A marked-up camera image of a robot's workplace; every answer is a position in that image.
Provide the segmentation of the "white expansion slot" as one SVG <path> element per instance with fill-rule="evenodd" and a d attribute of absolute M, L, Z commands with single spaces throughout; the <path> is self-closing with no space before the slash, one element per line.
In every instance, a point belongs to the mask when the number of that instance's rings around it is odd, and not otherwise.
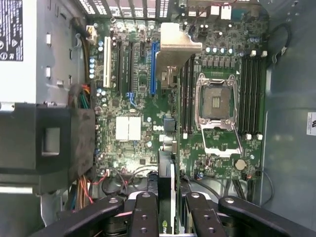
<path fill-rule="evenodd" d="M 111 87 L 112 72 L 112 42 L 110 37 L 104 37 L 104 68 L 103 68 L 103 87 Z"/>

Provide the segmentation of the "black plastic duct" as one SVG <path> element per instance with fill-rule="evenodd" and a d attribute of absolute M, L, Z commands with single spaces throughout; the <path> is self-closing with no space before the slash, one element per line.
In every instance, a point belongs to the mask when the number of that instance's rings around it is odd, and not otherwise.
<path fill-rule="evenodd" d="M 93 166 L 94 151 L 92 109 L 16 103 L 0 112 L 0 186 L 66 188 Z"/>

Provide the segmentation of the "long black expansion slot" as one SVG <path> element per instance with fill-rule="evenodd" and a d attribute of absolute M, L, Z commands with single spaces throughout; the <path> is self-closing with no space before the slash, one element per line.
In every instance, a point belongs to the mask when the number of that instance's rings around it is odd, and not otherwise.
<path fill-rule="evenodd" d="M 133 91 L 134 77 L 134 42 L 129 42 L 128 45 L 128 72 L 127 72 L 127 89 L 128 92 Z"/>
<path fill-rule="evenodd" d="M 118 41 L 117 46 L 117 57 L 118 57 L 118 64 L 117 64 L 117 90 L 119 94 L 121 94 L 121 80 L 122 80 L 122 62 L 123 62 L 123 45 L 122 41 Z"/>

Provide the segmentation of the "metal socket cover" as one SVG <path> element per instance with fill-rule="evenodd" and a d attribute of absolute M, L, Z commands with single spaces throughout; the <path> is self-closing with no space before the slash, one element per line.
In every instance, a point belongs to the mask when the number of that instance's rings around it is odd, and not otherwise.
<path fill-rule="evenodd" d="M 209 155 L 216 155 L 220 158 L 230 158 L 231 155 L 233 154 L 239 154 L 239 155 L 243 155 L 243 147 L 241 145 L 241 141 L 239 139 L 238 133 L 237 133 L 237 129 L 235 126 L 235 123 L 230 123 L 230 124 L 226 124 L 226 123 L 221 123 L 219 120 L 215 120 L 213 122 L 209 121 L 205 124 L 200 124 L 200 128 L 201 128 L 201 133 L 202 133 L 202 139 L 203 139 L 203 147 L 204 147 L 204 151 L 206 154 Z M 204 130 L 205 129 L 214 129 L 214 128 L 220 128 L 220 129 L 224 129 L 227 131 L 234 131 L 235 135 L 236 135 L 236 139 L 237 139 L 237 143 L 238 143 L 238 148 L 235 149 L 226 149 L 225 151 L 222 151 L 218 148 L 209 148 L 206 145 L 206 140 L 205 140 L 205 135 L 204 135 Z"/>

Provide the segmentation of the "CPU socket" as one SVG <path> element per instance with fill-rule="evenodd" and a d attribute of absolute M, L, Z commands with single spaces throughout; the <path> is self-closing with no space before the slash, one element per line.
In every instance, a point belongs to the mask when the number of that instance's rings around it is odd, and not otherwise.
<path fill-rule="evenodd" d="M 237 123 L 238 84 L 235 75 L 207 78 L 201 73 L 195 88 L 195 123 L 198 130 L 231 131 Z"/>

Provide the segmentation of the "black RAM slot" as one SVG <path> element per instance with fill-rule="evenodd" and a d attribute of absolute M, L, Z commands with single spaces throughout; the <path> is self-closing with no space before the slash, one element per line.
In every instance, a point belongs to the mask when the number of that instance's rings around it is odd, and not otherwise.
<path fill-rule="evenodd" d="M 190 61 L 189 61 L 189 93 L 188 93 L 188 134 L 191 135 L 192 133 L 192 95 L 191 95 L 191 91 L 192 91 L 192 57 L 190 57 Z"/>
<path fill-rule="evenodd" d="M 193 96 L 193 122 L 192 122 L 192 134 L 194 133 L 195 130 L 195 84 L 196 84 L 196 79 L 195 79 L 195 54 L 192 56 L 192 96 Z"/>
<path fill-rule="evenodd" d="M 259 89 L 258 89 L 258 122 L 257 122 L 257 132 L 256 134 L 262 133 L 262 81 L 263 81 L 263 58 L 258 59 L 258 83 L 259 83 Z"/>
<path fill-rule="evenodd" d="M 251 132 L 252 135 L 255 133 L 255 127 L 256 127 L 256 90 L 257 90 L 257 59 L 253 59 L 253 73 L 252 73 L 252 82 L 253 82 L 253 89 L 252 89 L 252 126 L 251 126 Z"/>
<path fill-rule="evenodd" d="M 182 66 L 181 70 L 180 70 L 180 132 L 181 134 L 183 133 L 183 81 L 184 81 L 184 77 L 183 77 L 183 67 L 185 68 L 185 65 Z"/>
<path fill-rule="evenodd" d="M 247 62 L 246 57 L 242 58 L 242 74 L 241 74 L 241 84 L 240 84 L 240 125 L 239 133 L 244 134 L 244 117 L 245 117 L 245 94 L 246 94 L 246 69 Z"/>
<path fill-rule="evenodd" d="M 250 132 L 250 110 L 251 110 L 251 90 L 252 90 L 252 79 L 251 79 L 251 70 L 252 70 L 252 60 L 247 59 L 247 134 Z"/>

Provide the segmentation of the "white power connector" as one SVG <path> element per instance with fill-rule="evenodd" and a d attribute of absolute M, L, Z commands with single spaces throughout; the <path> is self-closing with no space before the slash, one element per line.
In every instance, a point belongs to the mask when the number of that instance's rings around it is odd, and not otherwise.
<path fill-rule="evenodd" d="M 86 31 L 88 32 L 88 37 L 86 37 L 86 40 L 92 44 L 95 45 L 97 43 L 97 31 L 94 27 L 94 25 L 87 25 Z"/>

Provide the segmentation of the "blue expansion slot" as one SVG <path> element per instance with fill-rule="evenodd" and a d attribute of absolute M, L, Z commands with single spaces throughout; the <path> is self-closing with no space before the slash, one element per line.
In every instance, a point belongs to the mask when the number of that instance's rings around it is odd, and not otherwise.
<path fill-rule="evenodd" d="M 157 52 L 157 42 L 152 42 L 151 48 L 151 77 L 150 77 L 150 94 L 154 96 L 156 94 L 156 52 Z"/>

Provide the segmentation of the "grey power supply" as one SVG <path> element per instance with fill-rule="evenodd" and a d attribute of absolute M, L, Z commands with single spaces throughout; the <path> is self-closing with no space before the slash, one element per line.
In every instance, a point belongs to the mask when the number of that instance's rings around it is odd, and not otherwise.
<path fill-rule="evenodd" d="M 67 104 L 70 87 L 84 81 L 74 18 L 84 19 L 77 0 L 0 0 L 0 110 Z"/>

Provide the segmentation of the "white case sticker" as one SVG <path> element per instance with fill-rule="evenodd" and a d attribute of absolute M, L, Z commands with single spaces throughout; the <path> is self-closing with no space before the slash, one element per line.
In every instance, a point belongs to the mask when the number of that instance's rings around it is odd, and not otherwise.
<path fill-rule="evenodd" d="M 310 136 L 316 136 L 316 112 L 307 113 L 306 134 Z"/>

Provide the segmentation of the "green motherboard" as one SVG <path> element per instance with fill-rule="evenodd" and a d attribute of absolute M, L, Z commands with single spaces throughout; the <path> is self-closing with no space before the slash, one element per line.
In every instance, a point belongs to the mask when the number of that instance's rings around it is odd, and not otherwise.
<path fill-rule="evenodd" d="M 220 17 L 212 19 L 176 17 L 175 23 L 188 33 L 191 39 L 202 43 L 202 51 L 195 54 L 195 79 L 204 73 L 207 78 L 226 79 L 235 75 L 238 84 L 237 123 L 236 129 L 243 147 L 243 155 L 233 154 L 230 158 L 220 158 L 206 154 L 203 147 L 201 130 L 195 124 L 194 133 L 181 134 L 180 170 L 188 176 L 201 180 L 217 179 L 256 179 L 261 174 L 261 157 L 263 142 L 262 133 L 256 134 L 258 122 L 258 59 L 263 58 L 262 81 L 262 119 L 265 97 L 265 68 L 267 58 L 267 32 L 269 20 L 265 16 L 248 17 L 242 14 L 231 20 Z M 150 94 L 151 48 L 152 42 L 157 42 L 157 52 L 160 49 L 160 23 L 157 21 L 100 19 L 94 22 L 97 31 L 97 44 L 90 50 L 89 76 L 91 83 L 83 88 L 83 102 L 91 100 L 91 107 L 96 113 L 96 151 L 95 163 L 98 176 L 112 175 L 116 171 L 122 176 L 142 176 L 158 165 L 163 155 L 170 155 L 174 144 L 173 135 L 168 135 L 175 126 L 173 113 L 175 97 L 171 90 L 162 89 L 156 76 L 156 94 Z M 112 72 L 111 87 L 103 87 L 104 68 L 104 37 L 110 37 L 112 42 Z M 123 45 L 121 94 L 117 90 L 117 46 Z M 128 45 L 134 42 L 134 77 L 133 91 L 127 89 Z M 140 57 L 140 42 L 146 43 L 146 56 Z M 256 127 L 252 135 L 252 90 L 250 132 L 247 134 L 247 86 L 245 94 L 244 134 L 240 135 L 240 84 L 242 58 L 257 59 L 257 94 L 256 94 Z M 188 93 L 187 87 L 187 126 L 188 126 Z M 116 140 L 116 117 L 141 117 L 141 140 Z M 206 145 L 209 148 L 238 148 L 234 131 L 219 128 L 204 130 Z M 247 167 L 239 171 L 235 161 L 243 159 Z"/>

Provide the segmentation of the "silver chipset heatsink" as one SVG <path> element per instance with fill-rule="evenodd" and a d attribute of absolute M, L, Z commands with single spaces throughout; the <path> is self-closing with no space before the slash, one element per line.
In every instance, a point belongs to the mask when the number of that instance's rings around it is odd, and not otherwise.
<path fill-rule="evenodd" d="M 116 140 L 140 141 L 141 117 L 116 117 Z"/>

